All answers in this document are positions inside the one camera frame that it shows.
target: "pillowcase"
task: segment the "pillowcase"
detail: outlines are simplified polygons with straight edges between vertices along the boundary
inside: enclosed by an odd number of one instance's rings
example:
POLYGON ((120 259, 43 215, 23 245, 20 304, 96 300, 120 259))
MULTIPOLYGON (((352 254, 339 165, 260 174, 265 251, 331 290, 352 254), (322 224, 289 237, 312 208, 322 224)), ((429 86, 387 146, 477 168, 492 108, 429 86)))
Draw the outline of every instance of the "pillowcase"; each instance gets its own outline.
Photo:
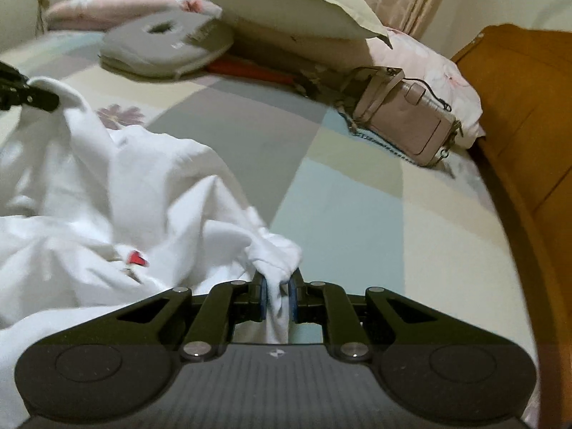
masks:
POLYGON ((106 31, 132 19, 168 9, 202 12, 202 0, 65 0, 45 14, 49 30, 106 31))
POLYGON ((387 31, 364 0, 210 0, 224 15, 288 35, 365 39, 387 31))
MULTIPOLYGON (((479 125, 483 112, 479 95, 463 78, 456 64, 403 32, 388 29, 393 50, 378 38, 336 40, 291 37, 247 21, 238 24, 235 33, 237 39, 252 40, 253 45, 256 42, 265 43, 340 73, 361 66, 400 67, 406 77, 424 80, 438 97, 451 105, 453 114, 463 127, 463 136, 457 134, 455 139, 457 145, 469 148, 477 137, 484 135, 479 125)), ((271 67, 288 70, 288 66, 280 63, 280 60, 257 60, 256 54, 249 55, 254 61, 269 61, 273 64, 271 67)))

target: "handbag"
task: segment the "handbag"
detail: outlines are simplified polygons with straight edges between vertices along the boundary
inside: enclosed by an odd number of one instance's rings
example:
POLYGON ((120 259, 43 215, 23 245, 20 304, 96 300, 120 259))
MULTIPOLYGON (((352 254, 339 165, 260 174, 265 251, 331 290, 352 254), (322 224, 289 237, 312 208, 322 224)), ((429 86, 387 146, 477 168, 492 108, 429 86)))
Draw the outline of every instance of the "handbag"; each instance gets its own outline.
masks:
POLYGON ((351 134, 388 148, 359 129, 371 131, 419 166, 447 157, 457 133, 462 134, 451 106, 424 80, 408 79, 399 68, 354 69, 339 87, 335 106, 351 134))
POLYGON ((408 79, 400 68, 358 67, 343 74, 240 35, 231 53, 292 73, 300 93, 334 104, 351 134, 418 166, 446 158, 457 133, 463 133, 451 106, 424 80, 408 79))

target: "wooden headboard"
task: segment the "wooden headboard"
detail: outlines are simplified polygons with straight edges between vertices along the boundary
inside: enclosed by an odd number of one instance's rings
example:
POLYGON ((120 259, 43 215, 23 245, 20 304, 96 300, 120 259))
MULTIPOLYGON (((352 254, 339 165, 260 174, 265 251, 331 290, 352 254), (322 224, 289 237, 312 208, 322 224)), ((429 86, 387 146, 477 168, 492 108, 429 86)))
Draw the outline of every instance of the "wooden headboard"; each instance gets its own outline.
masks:
POLYGON ((541 428, 572 420, 572 33, 483 30, 455 61, 487 136, 473 155, 521 277, 539 356, 541 428))

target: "bedsheet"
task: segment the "bedsheet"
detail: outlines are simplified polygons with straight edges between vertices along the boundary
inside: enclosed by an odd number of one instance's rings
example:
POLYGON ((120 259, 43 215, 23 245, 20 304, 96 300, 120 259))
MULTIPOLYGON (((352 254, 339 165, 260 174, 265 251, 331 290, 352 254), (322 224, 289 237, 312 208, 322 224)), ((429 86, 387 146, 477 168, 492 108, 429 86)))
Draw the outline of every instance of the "bedsheet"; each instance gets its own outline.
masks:
MULTIPOLYGON (((110 128, 214 148, 273 232, 303 250, 306 280, 379 285, 521 345, 537 362, 503 228, 473 161, 421 169, 351 137, 337 112, 286 88, 198 73, 150 82, 104 70, 100 33, 51 33, 0 59, 77 89, 110 128)), ((6 135, 17 108, 0 117, 6 135)), ((319 341, 297 326, 291 341, 319 341)))

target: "pink pillow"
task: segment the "pink pillow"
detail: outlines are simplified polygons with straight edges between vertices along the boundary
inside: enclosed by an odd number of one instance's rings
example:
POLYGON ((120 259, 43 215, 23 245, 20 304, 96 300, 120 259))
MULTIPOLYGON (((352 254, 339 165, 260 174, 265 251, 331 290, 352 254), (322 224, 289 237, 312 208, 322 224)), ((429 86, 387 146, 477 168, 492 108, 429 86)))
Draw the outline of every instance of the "pink pillow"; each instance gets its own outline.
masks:
POLYGON ((50 30, 108 30, 168 9, 202 12, 202 0, 65 0, 46 12, 50 30))
POLYGON ((482 114, 477 91, 461 76, 456 64, 403 32, 387 28, 393 50, 378 38, 337 40, 292 37, 272 29, 236 21, 235 30, 251 40, 260 40, 341 73, 360 66, 400 67, 405 77, 427 82, 451 105, 461 121, 464 137, 456 143, 469 148, 484 135, 479 125, 482 114))

